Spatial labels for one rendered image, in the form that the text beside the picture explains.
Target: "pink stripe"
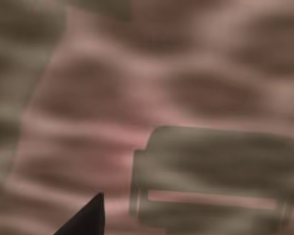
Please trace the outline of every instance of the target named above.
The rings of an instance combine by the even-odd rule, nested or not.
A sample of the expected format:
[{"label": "pink stripe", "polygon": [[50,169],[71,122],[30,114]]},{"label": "pink stripe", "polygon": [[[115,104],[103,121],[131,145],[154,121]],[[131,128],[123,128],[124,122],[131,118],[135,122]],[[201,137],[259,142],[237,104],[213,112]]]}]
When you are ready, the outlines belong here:
[{"label": "pink stripe", "polygon": [[196,204],[217,204],[231,205],[254,209],[274,209],[276,200],[263,198],[250,198],[240,196],[224,196],[205,193],[156,191],[148,192],[150,201],[175,202],[175,203],[196,203]]}]

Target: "wrinkled fabric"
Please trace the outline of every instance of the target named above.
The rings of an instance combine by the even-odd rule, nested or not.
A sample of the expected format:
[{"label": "wrinkled fabric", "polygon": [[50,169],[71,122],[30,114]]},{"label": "wrinkled fabric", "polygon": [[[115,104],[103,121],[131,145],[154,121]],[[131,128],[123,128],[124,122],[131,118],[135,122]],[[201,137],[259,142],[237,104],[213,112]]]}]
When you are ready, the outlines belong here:
[{"label": "wrinkled fabric", "polygon": [[0,0],[0,235],[53,234],[99,191],[107,235],[166,234],[129,215],[157,126],[294,139],[294,1],[94,2]]}]

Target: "dark triangle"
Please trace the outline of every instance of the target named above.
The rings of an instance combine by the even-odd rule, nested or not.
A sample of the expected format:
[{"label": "dark triangle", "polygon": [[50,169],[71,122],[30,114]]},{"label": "dark triangle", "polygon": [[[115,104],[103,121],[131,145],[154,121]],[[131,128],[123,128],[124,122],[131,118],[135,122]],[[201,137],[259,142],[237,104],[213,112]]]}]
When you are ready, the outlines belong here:
[{"label": "dark triangle", "polygon": [[99,193],[54,235],[103,235],[104,225],[104,197]]}]

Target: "black triangular tip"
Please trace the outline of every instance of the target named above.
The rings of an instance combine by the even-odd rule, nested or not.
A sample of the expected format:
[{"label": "black triangular tip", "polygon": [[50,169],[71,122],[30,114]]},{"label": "black triangular tip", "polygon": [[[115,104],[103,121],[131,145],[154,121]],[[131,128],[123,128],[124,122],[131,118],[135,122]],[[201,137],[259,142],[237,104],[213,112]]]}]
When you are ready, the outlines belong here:
[{"label": "black triangular tip", "polygon": [[104,225],[104,195],[100,192],[54,235],[103,235]]}]

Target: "blurry cloth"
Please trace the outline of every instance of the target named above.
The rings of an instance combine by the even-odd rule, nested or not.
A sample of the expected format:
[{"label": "blurry cloth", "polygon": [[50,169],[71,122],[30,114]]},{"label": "blurry cloth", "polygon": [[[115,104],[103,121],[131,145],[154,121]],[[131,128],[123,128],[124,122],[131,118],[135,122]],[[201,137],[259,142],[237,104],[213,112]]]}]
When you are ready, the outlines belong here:
[{"label": "blurry cloth", "polygon": [[99,191],[107,235],[165,234],[129,216],[156,126],[294,138],[294,38],[245,32],[294,1],[92,4],[0,0],[0,235],[53,234]]}]

